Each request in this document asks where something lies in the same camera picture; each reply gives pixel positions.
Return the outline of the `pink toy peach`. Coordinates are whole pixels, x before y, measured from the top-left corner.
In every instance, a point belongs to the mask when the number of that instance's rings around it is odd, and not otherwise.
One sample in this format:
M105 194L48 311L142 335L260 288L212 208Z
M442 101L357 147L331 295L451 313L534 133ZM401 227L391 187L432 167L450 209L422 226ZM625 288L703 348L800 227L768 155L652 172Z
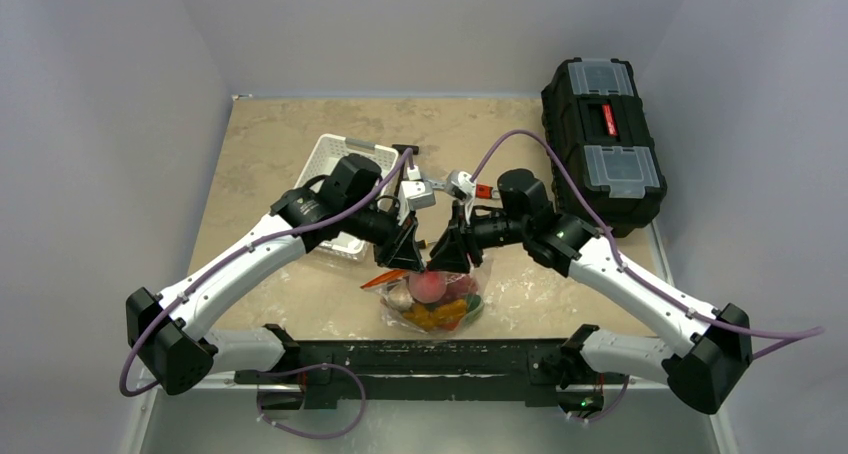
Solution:
M445 295L445 274L437 271L412 273L408 276L408 290L412 297L420 303L435 303Z

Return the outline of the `beige toy garlic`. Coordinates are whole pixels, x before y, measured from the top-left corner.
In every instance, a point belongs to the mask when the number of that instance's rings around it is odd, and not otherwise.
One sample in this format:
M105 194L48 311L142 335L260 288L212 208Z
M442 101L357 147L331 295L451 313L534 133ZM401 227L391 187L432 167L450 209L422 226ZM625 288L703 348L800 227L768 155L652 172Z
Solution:
M391 309L399 312L409 311L415 303L415 299L404 286L393 288L386 295L385 301Z

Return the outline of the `clear zip top bag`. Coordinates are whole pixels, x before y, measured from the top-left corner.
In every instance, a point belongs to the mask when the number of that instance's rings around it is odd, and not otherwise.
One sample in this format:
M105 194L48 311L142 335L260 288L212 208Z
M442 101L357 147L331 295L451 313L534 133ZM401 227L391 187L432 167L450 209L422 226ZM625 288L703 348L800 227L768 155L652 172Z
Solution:
M468 273L388 270L359 286L379 297L390 326L426 335L448 335L474 323L485 309L493 262L486 258Z

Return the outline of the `green toy cucumber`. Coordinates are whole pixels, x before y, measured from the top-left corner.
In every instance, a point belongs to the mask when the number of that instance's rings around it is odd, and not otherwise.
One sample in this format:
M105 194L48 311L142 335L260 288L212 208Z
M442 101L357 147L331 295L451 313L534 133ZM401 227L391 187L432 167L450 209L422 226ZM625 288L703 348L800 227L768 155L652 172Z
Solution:
M478 294L469 294L464 298L466 302L466 312L462 317L462 323L472 323L478 319L485 307L482 297Z

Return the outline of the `purple toy grape bunch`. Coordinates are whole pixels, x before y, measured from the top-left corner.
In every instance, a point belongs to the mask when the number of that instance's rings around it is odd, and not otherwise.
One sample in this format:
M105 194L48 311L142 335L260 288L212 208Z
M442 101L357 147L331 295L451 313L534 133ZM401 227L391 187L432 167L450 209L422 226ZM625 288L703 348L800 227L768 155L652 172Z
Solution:
M471 274L451 274L446 279L446 298L462 298L470 294L476 294L479 284Z

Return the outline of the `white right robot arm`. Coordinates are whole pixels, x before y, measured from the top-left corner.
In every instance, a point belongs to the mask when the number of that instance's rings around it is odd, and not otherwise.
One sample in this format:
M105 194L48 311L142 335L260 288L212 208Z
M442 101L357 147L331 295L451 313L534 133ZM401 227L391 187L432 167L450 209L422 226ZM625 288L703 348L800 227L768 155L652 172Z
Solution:
M467 273L481 265L485 250L519 244L540 266L592 288L652 331L639 337L582 326L561 355L569 378L635 376L668 386L700 413L717 413L754 359L748 314L683 293L620 254L584 220L556 212L531 171L507 171L497 188L498 208L472 207L469 197L454 201L429 270Z

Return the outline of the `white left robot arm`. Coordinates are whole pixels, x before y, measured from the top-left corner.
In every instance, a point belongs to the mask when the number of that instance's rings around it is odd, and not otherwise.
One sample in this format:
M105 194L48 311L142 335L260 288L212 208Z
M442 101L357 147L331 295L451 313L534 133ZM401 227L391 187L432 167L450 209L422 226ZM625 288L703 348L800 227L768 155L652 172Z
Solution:
M182 394L216 372L255 370L284 383L297 373L298 356L271 328L227 333L217 320L266 278L339 234L370 243L376 263L422 272L417 220L384 211L382 190L411 166L403 152L388 172L359 154L342 157L330 174L286 191L235 244L187 278L152 292L140 287L125 301L130 353L119 390L134 397L155 387Z

